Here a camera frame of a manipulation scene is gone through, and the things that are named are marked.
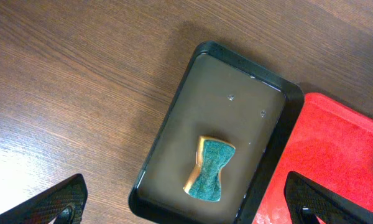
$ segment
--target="wood grain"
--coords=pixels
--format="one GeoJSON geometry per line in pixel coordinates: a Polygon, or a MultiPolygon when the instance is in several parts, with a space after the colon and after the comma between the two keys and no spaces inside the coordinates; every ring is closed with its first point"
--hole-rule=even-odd
{"type": "Polygon", "coordinates": [[[127,196],[204,40],[373,119],[373,0],[0,1],[0,213],[80,172],[83,223],[149,223],[127,196]]]}

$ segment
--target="wooden table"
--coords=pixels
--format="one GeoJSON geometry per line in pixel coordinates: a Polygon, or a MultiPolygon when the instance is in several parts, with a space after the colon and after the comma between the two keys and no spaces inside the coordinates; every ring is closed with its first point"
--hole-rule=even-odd
{"type": "Polygon", "coordinates": [[[373,118],[373,0],[0,1],[0,213],[82,173],[127,205],[194,48],[216,40],[373,118]]]}

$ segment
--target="tray rim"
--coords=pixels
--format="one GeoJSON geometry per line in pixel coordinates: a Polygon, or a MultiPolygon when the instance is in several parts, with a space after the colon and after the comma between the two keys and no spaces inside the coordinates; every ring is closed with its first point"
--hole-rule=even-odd
{"type": "Polygon", "coordinates": [[[232,50],[229,50],[212,40],[199,44],[191,56],[185,73],[168,108],[166,116],[163,119],[163,123],[156,135],[155,141],[150,148],[136,181],[134,182],[134,186],[130,192],[128,200],[129,208],[131,212],[138,217],[157,223],[200,223],[177,213],[177,211],[172,210],[171,208],[166,208],[163,205],[154,204],[141,199],[137,194],[137,188],[145,174],[146,167],[150,161],[150,158],[152,157],[156,144],[160,139],[160,135],[167,123],[168,117],[170,116],[178,96],[180,95],[190,69],[195,62],[195,59],[202,54],[208,54],[246,73],[246,75],[254,76],[263,83],[280,90],[285,97],[283,110],[274,131],[271,134],[267,149],[261,157],[256,172],[253,175],[249,187],[247,188],[246,197],[242,199],[241,206],[239,207],[238,213],[233,221],[233,223],[237,224],[251,224],[259,208],[261,200],[264,197],[265,191],[267,190],[272,174],[275,172],[275,168],[280,160],[280,156],[285,149],[286,143],[302,110],[304,104],[304,94],[300,87],[296,84],[285,80],[266,68],[246,59],[242,55],[239,55],[238,53],[233,52],[232,50]]]}

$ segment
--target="brown wooden surface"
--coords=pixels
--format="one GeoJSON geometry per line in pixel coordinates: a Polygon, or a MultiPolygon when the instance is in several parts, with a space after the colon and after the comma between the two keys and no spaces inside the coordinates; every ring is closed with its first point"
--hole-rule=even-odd
{"type": "Polygon", "coordinates": [[[217,40],[373,118],[373,0],[0,1],[0,213],[75,173],[127,196],[194,48],[217,40]]]}

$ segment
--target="green sponge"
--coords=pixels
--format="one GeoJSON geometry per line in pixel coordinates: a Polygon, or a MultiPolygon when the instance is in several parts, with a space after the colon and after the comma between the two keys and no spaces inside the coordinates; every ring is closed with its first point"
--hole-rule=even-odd
{"type": "Polygon", "coordinates": [[[221,198],[221,169],[235,154],[235,147],[230,143],[205,136],[201,137],[199,146],[202,145],[201,150],[198,148],[196,166],[184,190],[194,198],[217,202],[221,198]]]}

